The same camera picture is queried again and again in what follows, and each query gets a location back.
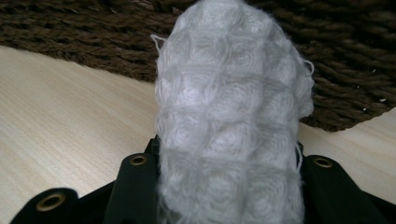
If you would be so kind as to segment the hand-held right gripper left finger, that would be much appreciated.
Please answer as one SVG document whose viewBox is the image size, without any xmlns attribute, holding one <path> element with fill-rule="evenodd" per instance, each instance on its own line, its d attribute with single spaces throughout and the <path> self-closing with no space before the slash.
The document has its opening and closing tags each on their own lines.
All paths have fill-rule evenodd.
<svg viewBox="0 0 396 224">
<path fill-rule="evenodd" d="M 160 147 L 161 147 L 161 139 L 158 135 L 156 135 L 154 138 L 151 138 L 149 140 L 148 145 L 146 147 L 146 152 L 153 156 L 158 156 L 160 152 Z"/>
</svg>

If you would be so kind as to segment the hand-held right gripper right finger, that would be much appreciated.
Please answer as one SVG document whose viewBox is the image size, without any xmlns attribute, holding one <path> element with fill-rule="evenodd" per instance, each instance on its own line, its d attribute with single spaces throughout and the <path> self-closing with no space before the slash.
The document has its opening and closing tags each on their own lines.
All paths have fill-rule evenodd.
<svg viewBox="0 0 396 224">
<path fill-rule="evenodd" d="M 298 161 L 303 161 L 304 160 L 304 145 L 300 141 L 298 141 L 296 143 L 295 149 L 296 149 L 296 153 L 298 156 Z"/>
</svg>

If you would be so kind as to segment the white knitted cloth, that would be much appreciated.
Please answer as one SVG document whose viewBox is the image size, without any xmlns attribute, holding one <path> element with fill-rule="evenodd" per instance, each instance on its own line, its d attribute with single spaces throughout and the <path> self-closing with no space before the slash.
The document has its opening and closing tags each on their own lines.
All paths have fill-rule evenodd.
<svg viewBox="0 0 396 224">
<path fill-rule="evenodd" d="M 160 223 L 303 224 L 313 64 L 244 0 L 199 0 L 157 50 Z"/>
</svg>

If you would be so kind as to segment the brown woven basket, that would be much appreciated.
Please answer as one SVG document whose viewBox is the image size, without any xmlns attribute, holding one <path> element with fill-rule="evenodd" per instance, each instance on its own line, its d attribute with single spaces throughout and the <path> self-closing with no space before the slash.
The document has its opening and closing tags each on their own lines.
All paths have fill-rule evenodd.
<svg viewBox="0 0 396 224">
<path fill-rule="evenodd" d="M 152 82 L 149 37 L 198 0 L 0 0 L 0 46 Z M 396 0 L 244 0 L 316 67 L 304 124 L 349 129 L 396 109 Z"/>
</svg>

